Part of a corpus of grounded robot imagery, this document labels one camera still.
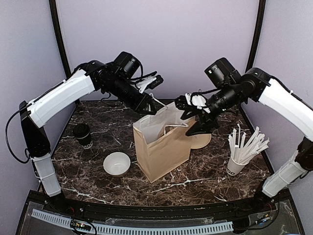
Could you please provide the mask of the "right black frame post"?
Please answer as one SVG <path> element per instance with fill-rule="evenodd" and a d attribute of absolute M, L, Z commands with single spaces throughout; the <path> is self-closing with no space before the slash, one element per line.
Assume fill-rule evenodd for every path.
<path fill-rule="evenodd" d="M 253 33 L 251 48 L 250 48 L 249 57 L 248 57 L 245 72 L 247 72 L 249 69 L 251 69 L 254 65 L 254 61 L 255 61 L 256 53 L 257 53 L 257 49 L 258 49 L 258 44 L 259 44 L 259 40 L 260 40 L 262 25 L 263 25 L 265 8 L 266 8 L 266 0 L 259 0 L 255 29 L 254 29 L 254 33 Z"/>

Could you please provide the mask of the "small green circuit board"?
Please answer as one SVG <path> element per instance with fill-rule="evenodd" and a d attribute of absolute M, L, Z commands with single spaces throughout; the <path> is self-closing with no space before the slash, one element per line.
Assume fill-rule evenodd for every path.
<path fill-rule="evenodd" d="M 90 231 L 91 226 L 88 225 L 85 221 L 72 219 L 70 222 L 70 227 L 75 231 Z"/>

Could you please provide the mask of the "black plastic cup lid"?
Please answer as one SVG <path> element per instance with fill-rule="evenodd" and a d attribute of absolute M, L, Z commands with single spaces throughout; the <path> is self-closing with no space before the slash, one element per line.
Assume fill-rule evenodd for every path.
<path fill-rule="evenodd" d="M 80 123 L 75 125 L 72 132 L 76 138 L 81 139 L 89 134 L 90 127 L 85 123 Z"/>

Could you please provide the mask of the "black frame post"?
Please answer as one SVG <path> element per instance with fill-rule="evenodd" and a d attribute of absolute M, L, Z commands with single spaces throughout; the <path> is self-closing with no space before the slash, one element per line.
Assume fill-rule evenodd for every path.
<path fill-rule="evenodd" d="M 254 65 L 254 61 L 255 61 L 256 53 L 257 53 L 257 49 L 258 49 L 258 44 L 259 44 L 259 40 L 260 40 L 262 25 L 263 25 L 265 8 L 266 8 L 266 0 L 259 0 L 255 29 L 254 29 L 254 33 L 253 33 L 251 48 L 250 48 L 249 57 L 248 57 L 245 72 L 247 72 L 249 69 L 251 69 Z"/>
<path fill-rule="evenodd" d="M 70 72 L 70 67 L 69 67 L 67 54 L 66 54 L 66 50 L 64 46 L 64 41 L 62 37 L 56 0 L 49 0 L 49 7 L 50 7 L 50 14 L 51 14 L 51 19 L 52 19 L 54 34 L 55 34 L 61 62 L 62 62 L 66 77 L 69 77 L 71 72 Z"/>

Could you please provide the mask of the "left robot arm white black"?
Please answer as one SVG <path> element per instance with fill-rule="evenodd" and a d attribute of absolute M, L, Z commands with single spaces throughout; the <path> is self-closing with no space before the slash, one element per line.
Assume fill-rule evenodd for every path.
<path fill-rule="evenodd" d="M 143 70 L 142 63 L 128 52 L 121 52 L 114 61 L 102 63 L 92 60 L 78 65 L 70 78 L 63 80 L 39 97 L 19 105 L 12 115 L 20 116 L 22 133 L 26 143 L 25 161 L 32 161 L 37 178 L 50 198 L 50 206 L 58 213 L 66 213 L 69 203 L 56 176 L 51 159 L 51 147 L 44 126 L 61 110 L 80 98 L 101 91 L 114 95 L 119 101 L 138 114 L 155 115 L 153 97 L 146 93 L 163 83 L 161 75 L 154 71 L 133 78 L 137 70 Z"/>

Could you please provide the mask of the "black front rail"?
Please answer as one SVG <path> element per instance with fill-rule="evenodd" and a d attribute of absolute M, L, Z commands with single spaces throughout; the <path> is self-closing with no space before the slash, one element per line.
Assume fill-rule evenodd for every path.
<path fill-rule="evenodd" d="M 214 220 L 235 220 L 246 225 L 253 214 L 270 213 L 274 217 L 293 218 L 293 201 L 288 190 L 283 190 L 273 203 L 265 205 L 259 211 L 252 209 L 253 198 L 240 199 L 230 202 L 211 203 L 195 206 L 176 207 L 135 207 L 107 205 L 83 202 L 65 198 L 62 202 L 64 209 L 55 209 L 55 204 L 44 193 L 31 190 L 28 194 L 23 210 L 31 205 L 48 212 L 55 212 L 83 221 L 104 222 L 112 219 L 128 220 L 184 220 L 212 217 Z"/>

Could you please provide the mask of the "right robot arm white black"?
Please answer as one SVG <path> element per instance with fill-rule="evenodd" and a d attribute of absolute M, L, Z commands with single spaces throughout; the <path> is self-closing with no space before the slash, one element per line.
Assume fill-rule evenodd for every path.
<path fill-rule="evenodd" d="M 259 68 L 251 68 L 244 75 L 224 57 L 211 64 L 205 74 L 215 85 L 207 99 L 204 92 L 194 92 L 176 98 L 175 106 L 183 110 L 181 119 L 198 116 L 187 136 L 209 134 L 219 127 L 217 117 L 249 99 L 273 109 L 303 134 L 295 154 L 280 169 L 260 184 L 250 209 L 261 212 L 268 200 L 280 190 L 313 169 L 313 109 L 290 91 L 278 78 Z"/>

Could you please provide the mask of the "brown paper bag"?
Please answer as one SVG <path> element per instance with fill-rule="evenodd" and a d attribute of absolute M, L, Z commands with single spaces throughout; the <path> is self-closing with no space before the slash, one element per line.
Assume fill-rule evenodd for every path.
<path fill-rule="evenodd" d="M 183 111 L 167 104 L 153 115 L 133 123 L 136 159 L 150 183 L 189 160 L 191 138 L 186 136 L 195 118 L 180 119 Z"/>

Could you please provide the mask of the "beige round plate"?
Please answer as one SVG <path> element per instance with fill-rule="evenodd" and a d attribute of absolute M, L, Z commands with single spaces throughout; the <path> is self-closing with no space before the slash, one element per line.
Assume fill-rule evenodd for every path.
<path fill-rule="evenodd" d="M 191 136 L 191 149 L 206 147 L 211 141 L 211 134 L 199 134 Z"/>

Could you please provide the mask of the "white ceramic bowl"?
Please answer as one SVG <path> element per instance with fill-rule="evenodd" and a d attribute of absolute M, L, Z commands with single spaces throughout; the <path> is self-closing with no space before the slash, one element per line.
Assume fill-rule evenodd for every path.
<path fill-rule="evenodd" d="M 130 165 L 130 157 L 123 152 L 113 152 L 103 161 L 104 171 L 116 178 L 123 177 L 128 172 Z"/>

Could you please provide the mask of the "white wrapped straw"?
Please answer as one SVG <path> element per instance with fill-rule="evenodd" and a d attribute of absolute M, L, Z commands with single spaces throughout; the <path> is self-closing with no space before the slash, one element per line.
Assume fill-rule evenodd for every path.
<path fill-rule="evenodd" d="M 240 150 L 240 137 L 241 134 L 237 133 L 236 135 L 229 135 L 228 136 L 228 142 L 229 142 L 229 148 L 230 148 L 230 154 L 234 162 L 238 161 L 238 153 Z"/>
<path fill-rule="evenodd" d="M 256 155 L 258 155 L 261 150 L 268 144 L 269 139 L 265 140 L 265 134 L 259 134 L 257 138 L 252 142 L 253 146 L 249 148 L 249 152 L 244 158 L 242 164 L 247 164 L 251 161 Z"/>
<path fill-rule="evenodd" d="M 239 163 L 243 163 L 244 158 L 246 157 L 246 155 L 249 152 L 249 148 L 251 146 L 253 146 L 252 142 L 257 138 L 257 136 L 258 136 L 258 134 L 260 132 L 259 130 L 260 130 L 260 128 L 257 126 L 256 129 L 255 129 L 255 132 L 252 134 L 251 138 L 247 141 L 246 145 L 243 148 L 241 159 L 240 159 Z"/>
<path fill-rule="evenodd" d="M 236 162 L 238 156 L 238 149 L 240 148 L 240 137 L 241 137 L 241 126 L 237 124 L 237 129 L 233 129 L 232 138 L 233 138 L 233 159 Z"/>
<path fill-rule="evenodd" d="M 239 148 L 239 153 L 238 153 L 238 161 L 240 161 L 242 158 L 242 152 L 244 149 L 245 140 L 246 140 L 246 132 L 243 133 L 242 138 L 241 138 L 240 148 Z"/>

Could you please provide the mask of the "left black frame post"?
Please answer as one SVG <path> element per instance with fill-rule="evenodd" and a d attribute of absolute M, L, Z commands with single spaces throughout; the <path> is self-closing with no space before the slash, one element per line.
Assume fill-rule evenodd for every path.
<path fill-rule="evenodd" d="M 69 77 L 71 72 L 70 72 L 70 67 L 69 67 L 67 54 L 66 54 L 66 50 L 64 46 L 64 41 L 62 37 L 56 0 L 49 0 L 49 7 L 50 7 L 50 14 L 51 14 L 51 19 L 52 19 L 54 34 L 55 34 L 61 62 L 62 62 L 66 77 Z"/>

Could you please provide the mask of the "black paper coffee cup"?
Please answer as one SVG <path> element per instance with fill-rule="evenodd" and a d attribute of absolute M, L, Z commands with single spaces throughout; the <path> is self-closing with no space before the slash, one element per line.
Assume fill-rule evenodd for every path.
<path fill-rule="evenodd" d="M 85 123 L 75 125 L 73 135 L 84 149 L 90 149 L 93 145 L 90 127 Z"/>

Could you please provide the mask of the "white paper cup holder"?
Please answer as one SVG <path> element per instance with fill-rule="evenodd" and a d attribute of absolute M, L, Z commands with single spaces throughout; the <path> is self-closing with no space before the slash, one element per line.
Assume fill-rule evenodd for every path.
<path fill-rule="evenodd" d="M 246 164 L 239 164 L 234 161 L 232 157 L 230 157 L 229 162 L 227 164 L 226 172 L 230 176 L 236 176 L 240 173 L 240 171 L 246 166 Z"/>

